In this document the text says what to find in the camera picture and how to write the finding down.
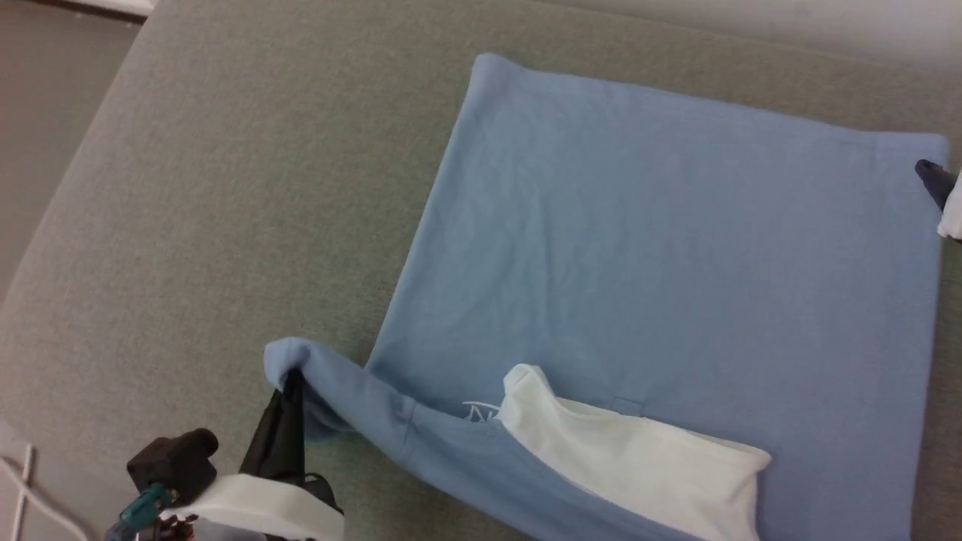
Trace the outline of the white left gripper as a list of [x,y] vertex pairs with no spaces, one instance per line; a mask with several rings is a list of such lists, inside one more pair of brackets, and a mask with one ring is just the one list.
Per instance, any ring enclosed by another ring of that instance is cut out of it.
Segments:
[[188,506],[168,508],[162,519],[199,519],[288,541],[344,541],[346,520],[333,506],[293,484],[262,477],[303,477],[304,378],[288,372],[255,429],[240,473],[217,477]]

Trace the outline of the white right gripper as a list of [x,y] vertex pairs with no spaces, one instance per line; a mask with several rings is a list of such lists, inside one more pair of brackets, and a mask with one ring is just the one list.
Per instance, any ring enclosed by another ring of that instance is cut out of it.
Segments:
[[962,171],[953,175],[941,165],[925,159],[917,161],[915,171],[942,212],[937,226],[938,235],[962,242]]

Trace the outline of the light blue and white garment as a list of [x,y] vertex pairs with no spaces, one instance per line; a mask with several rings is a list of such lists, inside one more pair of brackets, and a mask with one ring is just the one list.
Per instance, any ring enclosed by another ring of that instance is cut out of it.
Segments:
[[265,373],[540,541],[911,541],[947,157],[483,54],[367,364]]

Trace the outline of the grey-green fabric sofa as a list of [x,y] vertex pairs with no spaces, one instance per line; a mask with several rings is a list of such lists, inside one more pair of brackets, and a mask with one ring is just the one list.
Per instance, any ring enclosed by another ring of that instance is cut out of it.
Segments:
[[[862,132],[940,134],[962,77],[532,0],[164,0],[0,310],[0,418],[90,537],[151,439],[209,428],[237,472],[269,343],[370,359],[477,57]],[[911,541],[962,541],[962,246],[942,242]],[[308,449],[349,541],[522,541],[358,434]]]

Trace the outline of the white baseboard strip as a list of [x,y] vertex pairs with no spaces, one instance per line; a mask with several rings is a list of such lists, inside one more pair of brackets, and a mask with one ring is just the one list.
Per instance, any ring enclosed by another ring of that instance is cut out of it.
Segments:
[[148,17],[153,13],[159,0],[66,0],[94,7],[114,11],[118,14],[135,15],[135,17]]

